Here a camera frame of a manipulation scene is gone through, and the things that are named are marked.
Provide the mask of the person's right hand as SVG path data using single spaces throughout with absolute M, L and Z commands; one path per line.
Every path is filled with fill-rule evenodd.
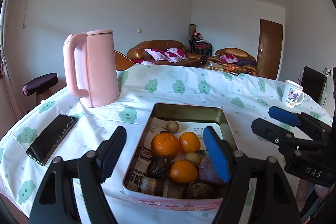
M 301 211 L 303 207 L 305 206 L 307 195 L 309 192 L 309 185 L 310 182 L 300 179 L 298 186 L 297 186 L 297 192 L 295 195 L 295 201 L 298 206 L 298 210 Z M 317 194 L 318 197 L 325 198 L 331 191 L 331 188 L 326 188 L 324 186 L 320 186 L 317 184 L 313 185 L 313 192 Z

